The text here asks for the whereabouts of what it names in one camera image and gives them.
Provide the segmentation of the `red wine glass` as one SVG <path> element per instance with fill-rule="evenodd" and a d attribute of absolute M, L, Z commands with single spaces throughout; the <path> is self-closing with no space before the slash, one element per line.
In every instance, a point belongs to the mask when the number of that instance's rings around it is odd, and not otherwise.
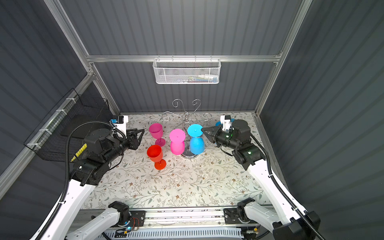
<path fill-rule="evenodd" d="M 149 159 L 154 162 L 155 169 L 163 170 L 167 163 L 163 159 L 163 150 L 158 145 L 152 145 L 147 150 L 147 156 Z"/>

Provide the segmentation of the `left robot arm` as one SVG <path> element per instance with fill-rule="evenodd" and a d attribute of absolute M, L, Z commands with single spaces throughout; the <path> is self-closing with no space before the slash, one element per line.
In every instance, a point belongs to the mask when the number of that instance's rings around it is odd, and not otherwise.
<path fill-rule="evenodd" d="M 70 142 L 74 132 L 69 134 L 65 146 L 64 189 L 32 236 L 33 240 L 94 240 L 112 226 L 129 227 L 132 220 L 129 206 L 115 201 L 90 222 L 72 233 L 69 232 L 85 200 L 103 176 L 114 169 L 113 161 L 122 159 L 126 150 L 137 150 L 145 133 L 143 129 L 122 132 L 117 125 L 102 121 L 87 121 L 78 127 L 91 124 L 103 127 L 93 130 L 84 138 L 87 147 L 79 156 L 70 155 Z"/>

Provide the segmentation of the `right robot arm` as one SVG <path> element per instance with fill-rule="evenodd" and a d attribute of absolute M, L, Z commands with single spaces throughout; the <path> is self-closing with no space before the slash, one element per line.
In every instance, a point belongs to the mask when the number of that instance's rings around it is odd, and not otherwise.
<path fill-rule="evenodd" d="M 202 133 L 218 148 L 232 149 L 229 155 L 256 180 L 275 209 L 272 212 L 248 198 L 237 206 L 242 222 L 257 222 L 276 240 L 324 239 L 319 232 L 319 215 L 307 211 L 277 177 L 269 153 L 252 134 L 246 121 L 225 121 L 219 126 L 202 128 Z"/>

